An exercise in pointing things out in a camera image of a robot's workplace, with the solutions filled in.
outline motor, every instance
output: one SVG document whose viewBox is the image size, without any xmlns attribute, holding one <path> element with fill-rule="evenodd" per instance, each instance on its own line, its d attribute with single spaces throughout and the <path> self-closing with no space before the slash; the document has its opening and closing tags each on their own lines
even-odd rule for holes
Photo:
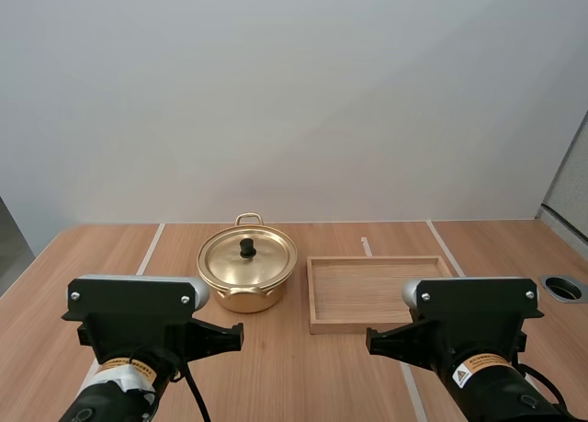
<svg viewBox="0 0 588 422">
<path fill-rule="evenodd" d="M 469 422 L 580 420 L 557 388 L 519 363 L 527 318 L 537 309 L 537 285 L 523 278 L 413 279 L 402 290 L 413 323 L 367 330 L 367 349 L 436 373 Z M 526 379 L 556 396 L 551 404 Z"/>
<path fill-rule="evenodd" d="M 66 321 L 100 366 L 60 422 L 148 422 L 169 382 L 186 378 L 205 421 L 189 361 L 240 351 L 243 324 L 222 328 L 192 318 L 209 299 L 196 278 L 84 275 L 68 286 Z"/>
</svg>

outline black cable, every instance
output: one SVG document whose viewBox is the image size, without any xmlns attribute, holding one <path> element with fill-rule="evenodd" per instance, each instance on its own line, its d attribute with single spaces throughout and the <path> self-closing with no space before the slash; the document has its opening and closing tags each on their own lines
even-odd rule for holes
<svg viewBox="0 0 588 422">
<path fill-rule="evenodd" d="M 183 378 L 186 378 L 187 385 L 188 385 L 188 387 L 190 387 L 190 391 L 194 395 L 194 399 L 196 399 L 196 402 L 198 404 L 198 408 L 200 410 L 200 413 L 202 414 L 202 419 L 204 420 L 204 422 L 211 422 L 209 410 L 206 408 L 206 404 L 204 403 L 204 399 L 202 398 L 202 394 L 200 394 L 200 390 L 196 386 L 196 382 L 194 381 L 194 378 L 192 377 L 192 372 L 190 371 L 190 368 L 188 367 L 187 362 L 180 360 L 180 358 L 175 353 L 173 353 L 169 350 L 166 350 L 164 348 L 158 348 L 157 346 L 154 346 L 153 344 L 142 344 L 142 345 L 138 346 L 137 348 L 135 348 L 130 353 L 129 364 L 132 364 L 132 361 L 133 361 L 135 355 L 141 351 L 148 351 L 156 356 L 159 356 L 162 359 L 167 360 L 168 362 L 170 362 L 174 366 L 176 372 L 179 372 L 179 376 L 172 378 L 172 380 L 170 382 L 179 382 Z M 159 399 L 155 399 L 155 401 L 153 402 L 152 414 L 155 414 L 158 407 L 159 407 Z"/>
<path fill-rule="evenodd" d="M 184 364 L 183 374 L 186 377 L 186 382 L 188 387 L 190 387 L 190 391 L 194 395 L 196 402 L 198 403 L 198 408 L 200 409 L 200 413 L 202 414 L 202 419 L 204 422 L 210 422 L 209 410 L 206 408 L 206 404 L 204 404 L 204 399 L 202 399 L 202 394 L 198 390 L 196 383 L 194 382 L 194 378 L 192 377 L 192 373 L 190 372 L 190 368 L 187 364 Z"/>
<path fill-rule="evenodd" d="M 551 392 L 551 394 L 553 394 L 555 396 L 555 398 L 558 400 L 558 404 L 564 408 L 564 409 L 568 409 L 568 406 L 566 405 L 566 401 L 563 399 L 563 396 L 560 393 L 560 390 L 558 390 L 558 387 L 556 387 L 553 382 L 551 382 L 548 378 L 546 378 L 545 376 L 543 376 L 541 373 L 539 373 L 537 370 L 529 367 L 528 365 L 525 364 L 518 364 L 519 367 L 519 371 L 521 371 L 522 373 L 526 373 L 529 376 L 533 376 L 535 379 L 537 379 L 539 382 L 541 382 L 543 385 L 546 386 L 546 388 Z"/>
</svg>

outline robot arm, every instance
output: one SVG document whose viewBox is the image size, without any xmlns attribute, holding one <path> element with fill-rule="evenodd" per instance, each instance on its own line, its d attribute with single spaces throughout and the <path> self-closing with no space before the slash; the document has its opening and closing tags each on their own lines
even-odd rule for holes
<svg viewBox="0 0 588 422">
<path fill-rule="evenodd" d="M 60 422 L 146 422 L 169 382 L 186 378 L 204 420 L 206 406 L 187 363 L 239 351 L 243 325 L 192 318 L 209 290 L 201 279 L 85 275 L 68 286 L 66 321 L 100 367 Z"/>
</svg>

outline wooden table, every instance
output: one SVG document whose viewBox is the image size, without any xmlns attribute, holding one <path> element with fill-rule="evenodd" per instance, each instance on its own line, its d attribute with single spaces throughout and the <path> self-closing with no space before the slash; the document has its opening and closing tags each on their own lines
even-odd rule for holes
<svg viewBox="0 0 588 422">
<path fill-rule="evenodd" d="M 413 368 L 424 414 L 415 410 L 401 364 L 370 357 L 361 335 L 309 333 L 308 256 L 441 255 L 467 276 L 568 274 L 588 282 L 588 263 L 539 221 L 435 222 L 458 270 L 426 222 L 279 224 L 297 244 L 299 264 L 282 302 L 260 314 L 233 314 L 211 301 L 196 317 L 244 323 L 245 344 L 190 367 L 214 421 L 464 420 L 435 375 Z M 226 225 L 167 224 L 145 275 L 197 276 L 200 246 Z M 0 420 L 58 420 L 93 360 L 66 323 L 65 290 L 85 273 L 135 274 L 158 225 L 84 225 L 61 233 L 0 299 Z M 588 304 L 556 302 L 525 324 L 525 362 L 588 417 Z M 184 382 L 170 384 L 156 421 L 201 420 Z"/>
</svg>

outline yellow label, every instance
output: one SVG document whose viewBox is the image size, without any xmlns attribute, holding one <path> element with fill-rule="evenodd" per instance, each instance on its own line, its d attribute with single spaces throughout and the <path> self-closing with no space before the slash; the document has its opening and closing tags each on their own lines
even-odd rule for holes
<svg viewBox="0 0 588 422">
<path fill-rule="evenodd" d="M 468 360 L 464 361 L 463 364 L 468 367 L 468 370 L 471 372 L 471 374 L 494 365 L 505 365 L 507 367 L 512 367 L 505 358 L 490 353 L 483 353 L 481 355 L 472 356 Z"/>
<path fill-rule="evenodd" d="M 480 355 L 472 356 L 459 364 L 453 372 L 452 377 L 458 387 L 463 388 L 469 381 L 469 378 L 475 373 L 495 365 L 503 365 L 504 367 L 513 368 L 513 366 L 501 356 L 493 355 L 492 353 L 482 353 Z"/>
<path fill-rule="evenodd" d="M 115 367 L 120 367 L 121 365 L 127 365 L 129 363 L 129 358 L 114 358 L 111 360 L 107 360 L 104 364 L 98 367 L 96 373 L 101 371 L 106 371 L 110 369 L 114 369 Z M 139 360 L 132 360 L 132 366 L 138 371 L 151 385 L 155 382 L 155 378 L 157 377 L 157 373 L 155 370 L 149 367 L 147 364 L 139 361 Z"/>
</svg>

